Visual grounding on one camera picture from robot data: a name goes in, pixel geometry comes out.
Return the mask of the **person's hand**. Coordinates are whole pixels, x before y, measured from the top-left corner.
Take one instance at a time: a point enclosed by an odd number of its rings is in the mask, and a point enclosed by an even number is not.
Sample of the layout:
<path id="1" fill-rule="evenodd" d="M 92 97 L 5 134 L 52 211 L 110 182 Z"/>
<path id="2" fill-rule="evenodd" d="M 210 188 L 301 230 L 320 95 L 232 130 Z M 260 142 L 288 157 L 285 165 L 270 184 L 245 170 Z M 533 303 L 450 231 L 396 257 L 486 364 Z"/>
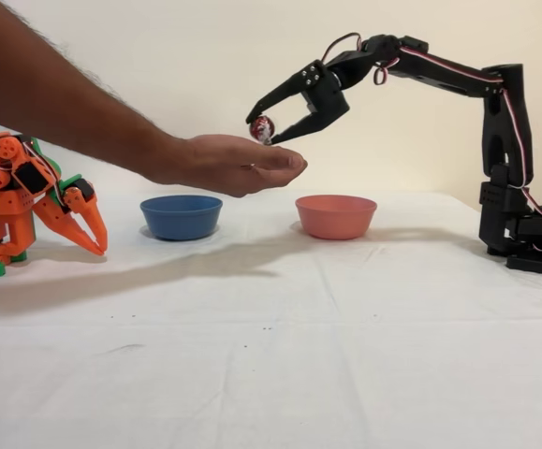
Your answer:
<path id="1" fill-rule="evenodd" d="M 168 181 L 243 197 L 285 187 L 307 168 L 297 152 L 229 135 L 183 139 L 173 153 Z"/>

